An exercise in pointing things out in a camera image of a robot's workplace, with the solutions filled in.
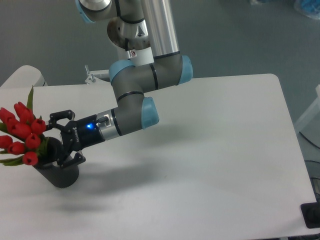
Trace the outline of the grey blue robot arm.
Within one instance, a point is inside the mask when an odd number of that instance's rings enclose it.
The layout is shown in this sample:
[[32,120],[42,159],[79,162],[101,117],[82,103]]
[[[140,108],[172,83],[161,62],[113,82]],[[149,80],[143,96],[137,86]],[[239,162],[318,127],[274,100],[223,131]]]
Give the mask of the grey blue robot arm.
[[181,55],[168,0],[78,0],[86,22],[108,19],[109,39],[125,51],[109,70],[117,107],[75,120],[71,110],[52,113],[48,129],[60,130],[46,160],[62,168],[83,163],[84,148],[146,129],[159,122],[154,100],[145,93],[193,78],[191,60]]

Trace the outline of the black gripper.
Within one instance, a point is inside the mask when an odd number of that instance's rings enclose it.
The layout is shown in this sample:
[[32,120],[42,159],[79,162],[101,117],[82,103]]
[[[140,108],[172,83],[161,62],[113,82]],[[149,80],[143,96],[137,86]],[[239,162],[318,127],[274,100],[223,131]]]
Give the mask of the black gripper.
[[[66,125],[58,121],[68,119]],[[75,113],[68,109],[51,113],[49,120],[45,122],[45,132],[57,129],[60,130],[62,139],[62,151],[58,154],[56,162],[61,168],[77,166],[86,161],[81,150],[105,141],[97,126],[97,115],[90,115],[85,118],[74,120]]]

